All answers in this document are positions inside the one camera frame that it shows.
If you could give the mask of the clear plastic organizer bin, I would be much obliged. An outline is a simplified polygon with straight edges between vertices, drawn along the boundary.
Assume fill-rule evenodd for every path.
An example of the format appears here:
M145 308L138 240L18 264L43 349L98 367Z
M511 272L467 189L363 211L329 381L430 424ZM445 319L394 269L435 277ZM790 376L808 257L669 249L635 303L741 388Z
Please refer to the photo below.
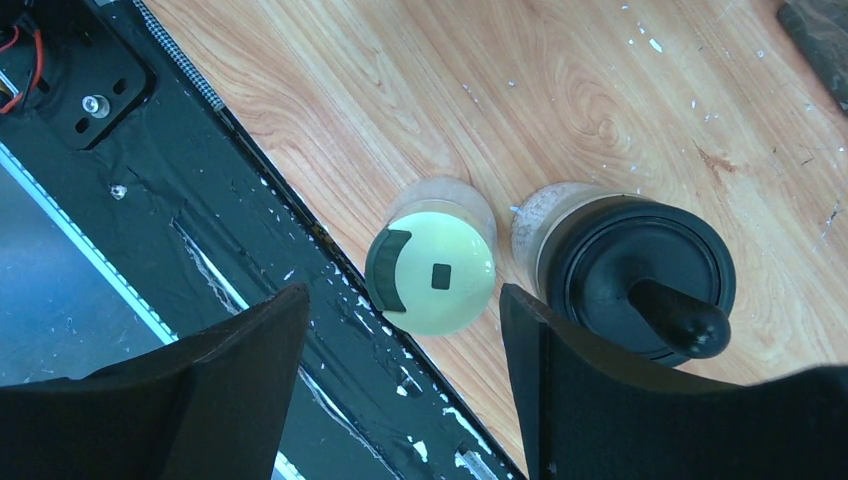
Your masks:
M785 1L776 17L831 98L847 115L847 2Z

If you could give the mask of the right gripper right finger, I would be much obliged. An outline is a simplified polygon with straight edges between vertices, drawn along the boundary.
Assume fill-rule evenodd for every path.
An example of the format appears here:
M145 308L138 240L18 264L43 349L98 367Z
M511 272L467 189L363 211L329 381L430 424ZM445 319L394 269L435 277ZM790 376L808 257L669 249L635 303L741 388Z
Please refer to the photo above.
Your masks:
M740 386L650 361L516 284L499 310L531 479L843 479L847 369Z

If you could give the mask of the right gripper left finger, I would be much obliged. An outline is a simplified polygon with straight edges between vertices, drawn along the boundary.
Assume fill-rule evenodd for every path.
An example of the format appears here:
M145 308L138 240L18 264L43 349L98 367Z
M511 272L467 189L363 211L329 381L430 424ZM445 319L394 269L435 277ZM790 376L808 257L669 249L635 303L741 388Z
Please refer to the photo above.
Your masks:
M268 479L309 324L294 283L81 379L1 391L5 479Z

